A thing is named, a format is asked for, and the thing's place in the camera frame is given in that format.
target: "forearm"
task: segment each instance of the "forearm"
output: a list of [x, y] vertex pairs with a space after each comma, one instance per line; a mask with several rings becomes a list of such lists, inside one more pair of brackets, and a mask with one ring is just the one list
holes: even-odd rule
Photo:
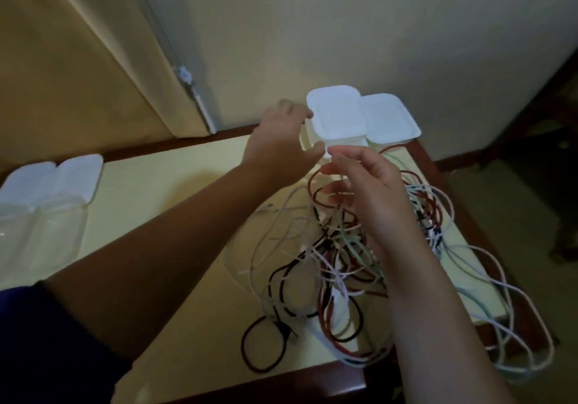
[[92, 335], [135, 359], [162, 330], [228, 239], [276, 187], [237, 167], [196, 195], [47, 280]]
[[382, 261], [408, 401], [513, 402], [425, 241], [408, 242]]

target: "gray wall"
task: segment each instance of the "gray wall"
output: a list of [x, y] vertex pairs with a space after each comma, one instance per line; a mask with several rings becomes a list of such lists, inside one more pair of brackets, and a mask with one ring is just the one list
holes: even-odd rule
[[578, 46], [578, 0], [182, 1], [221, 127], [344, 83], [398, 95], [435, 159], [489, 144]]

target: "person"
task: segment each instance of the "person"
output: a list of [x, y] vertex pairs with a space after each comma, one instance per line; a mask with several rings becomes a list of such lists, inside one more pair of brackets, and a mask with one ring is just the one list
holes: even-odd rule
[[[323, 143], [300, 146], [300, 126], [311, 117], [307, 107], [279, 101], [238, 167], [47, 280], [1, 293], [3, 402], [110, 402], [234, 232], [322, 157]], [[353, 208], [387, 275], [406, 400], [514, 402], [415, 222], [399, 169], [367, 147], [329, 153], [322, 173], [347, 180], [322, 192]]]

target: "person's left arm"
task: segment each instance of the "person's left arm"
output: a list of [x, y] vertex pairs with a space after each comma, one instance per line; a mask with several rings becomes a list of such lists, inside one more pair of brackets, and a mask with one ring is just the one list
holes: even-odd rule
[[299, 142], [311, 116], [305, 106], [280, 101], [249, 138], [240, 166], [45, 286], [97, 340], [136, 359], [250, 214], [321, 158], [322, 143], [303, 151]]

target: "person's right arm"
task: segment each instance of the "person's right arm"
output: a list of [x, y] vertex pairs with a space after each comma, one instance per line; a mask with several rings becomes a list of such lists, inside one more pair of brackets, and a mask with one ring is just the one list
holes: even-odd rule
[[405, 396], [411, 403], [514, 403], [419, 229], [399, 169], [367, 147], [333, 146], [322, 190], [353, 207], [387, 277]]

